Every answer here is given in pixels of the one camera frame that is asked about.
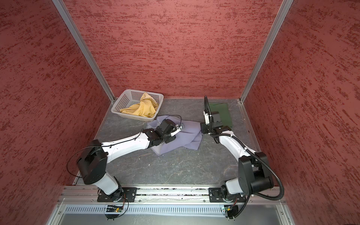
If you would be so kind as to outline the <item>lavender skirt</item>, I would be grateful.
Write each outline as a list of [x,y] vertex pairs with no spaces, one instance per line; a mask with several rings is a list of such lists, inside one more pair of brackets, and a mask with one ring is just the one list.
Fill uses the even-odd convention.
[[175,135],[176,139],[170,143],[162,143],[159,146],[151,147],[158,156],[180,147],[191,150],[199,149],[202,141],[201,126],[199,122],[181,121],[179,115],[162,115],[158,116],[154,121],[148,122],[146,128],[156,128],[165,119],[172,120],[176,125],[181,123],[182,129]]

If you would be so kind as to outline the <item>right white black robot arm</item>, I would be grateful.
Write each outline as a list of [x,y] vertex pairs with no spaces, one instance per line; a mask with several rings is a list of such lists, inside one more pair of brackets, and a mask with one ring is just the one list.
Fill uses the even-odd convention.
[[267,156],[257,153],[244,144],[234,132],[224,126],[218,112],[203,112],[205,122],[201,123],[203,134],[209,134],[215,143],[222,144],[238,161],[238,176],[221,187],[221,196],[226,201],[236,195],[255,195],[274,187],[273,174],[264,163]]

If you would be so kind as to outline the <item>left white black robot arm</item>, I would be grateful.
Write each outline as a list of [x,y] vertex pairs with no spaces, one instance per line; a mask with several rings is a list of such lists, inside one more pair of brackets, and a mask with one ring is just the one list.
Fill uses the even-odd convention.
[[113,160],[138,150],[145,150],[176,139],[181,124],[165,119],[156,128],[143,129],[140,133],[112,142],[94,140],[81,150],[76,164],[86,185],[95,185],[100,191],[99,202],[119,202],[125,199],[125,191],[119,181],[107,172]]

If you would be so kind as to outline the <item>green skirt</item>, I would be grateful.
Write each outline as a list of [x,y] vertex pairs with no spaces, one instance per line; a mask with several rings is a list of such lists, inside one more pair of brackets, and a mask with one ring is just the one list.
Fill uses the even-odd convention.
[[218,112],[224,126],[233,128],[233,121],[227,103],[209,103],[212,112]]

